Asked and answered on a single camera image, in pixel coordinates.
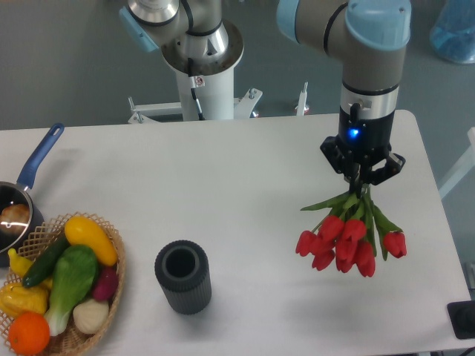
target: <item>tulip bouquet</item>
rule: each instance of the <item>tulip bouquet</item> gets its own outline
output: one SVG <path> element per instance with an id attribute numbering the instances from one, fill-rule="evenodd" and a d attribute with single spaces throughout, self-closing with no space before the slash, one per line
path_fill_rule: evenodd
<path id="1" fill-rule="evenodd" d="M 314 256 L 313 268 L 321 271 L 336 260 L 336 268 L 343 273 L 356 265 L 363 277 L 372 277 L 376 269 L 375 227 L 384 260 L 388 253 L 396 258 L 406 255 L 404 233 L 371 200 L 369 186 L 360 197 L 347 192 L 302 211 L 324 208 L 331 209 L 328 215 L 313 230 L 302 232 L 295 248 L 302 257 Z"/>

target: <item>saucepan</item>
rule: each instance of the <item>saucepan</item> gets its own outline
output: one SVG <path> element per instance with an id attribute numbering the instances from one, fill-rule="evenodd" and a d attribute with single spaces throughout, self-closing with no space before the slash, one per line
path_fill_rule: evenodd
<path id="1" fill-rule="evenodd" d="M 0 267 L 9 265 L 8 250 L 20 247 L 28 234 L 45 221 L 28 190 L 33 187 L 40 163 L 64 129 L 59 123 L 50 128 L 24 164 L 16 184 L 0 182 Z"/>

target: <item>light blue robot joint cap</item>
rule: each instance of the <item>light blue robot joint cap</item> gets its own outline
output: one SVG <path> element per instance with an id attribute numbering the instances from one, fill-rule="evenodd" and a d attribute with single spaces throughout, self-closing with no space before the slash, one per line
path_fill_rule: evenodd
<path id="1" fill-rule="evenodd" d="M 295 17 L 300 0 L 280 0 L 277 7 L 277 26 L 289 39 L 298 43 L 295 35 Z"/>
<path id="2" fill-rule="evenodd" d="M 350 0 L 345 22 L 349 32 L 376 50 L 399 50 L 410 38 L 410 0 Z"/>
<path id="3" fill-rule="evenodd" d="M 119 17 L 127 33 L 141 50 L 149 53 L 159 49 L 150 36 L 137 24 L 137 21 L 135 21 L 134 17 L 128 12 L 127 8 L 123 7 L 119 10 Z"/>

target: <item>bok choy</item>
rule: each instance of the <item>bok choy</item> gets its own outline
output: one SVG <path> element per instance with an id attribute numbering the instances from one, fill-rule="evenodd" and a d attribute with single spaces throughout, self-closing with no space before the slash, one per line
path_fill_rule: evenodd
<path id="1" fill-rule="evenodd" d="M 98 273 L 96 255 L 85 245 L 71 246 L 59 258 L 53 272 L 50 308 L 45 314 L 51 336 L 66 330 L 74 306 L 91 290 Z"/>

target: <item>woven basket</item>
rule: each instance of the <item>woven basket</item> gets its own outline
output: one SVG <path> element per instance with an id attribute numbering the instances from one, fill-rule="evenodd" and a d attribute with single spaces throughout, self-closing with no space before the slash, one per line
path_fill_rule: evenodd
<path id="1" fill-rule="evenodd" d="M 116 314 L 117 307 L 119 305 L 120 295 L 122 294 L 122 289 L 124 286 L 125 279 L 125 250 L 120 238 L 119 232 L 114 229 L 114 226 L 111 225 L 108 221 L 105 221 L 103 218 L 98 217 L 97 215 L 89 214 L 68 214 L 65 216 L 58 216 L 56 219 L 50 220 L 50 222 L 44 222 L 42 226 L 36 228 L 28 238 L 23 242 L 23 246 L 19 248 L 18 255 L 28 258 L 29 260 L 35 260 L 48 246 L 50 243 L 55 241 L 58 236 L 64 230 L 65 223 L 72 216 L 84 216 L 89 219 L 94 220 L 99 224 L 107 236 L 111 239 L 114 247 L 117 250 L 118 261 L 117 261 L 117 276 L 119 277 L 119 287 L 115 295 L 109 301 L 109 316 L 105 323 L 102 325 L 101 329 L 93 335 L 87 335 L 81 333 L 74 325 L 73 318 L 70 317 L 68 327 L 65 332 L 62 334 L 52 337 L 47 348 L 38 354 L 38 356 L 45 355 L 82 355 L 96 345 L 99 340 L 104 336 L 106 330 L 110 326 L 114 315 Z M 21 282 L 22 279 L 14 274 L 11 270 L 7 275 L 7 280 L 4 285 L 13 282 Z M 11 352 L 14 351 L 10 348 L 10 342 L 8 341 L 8 329 L 10 324 L 13 322 L 11 317 L 8 317 L 6 314 L 0 311 L 0 333 L 1 336 L 5 339 L 4 344 L 10 349 Z"/>

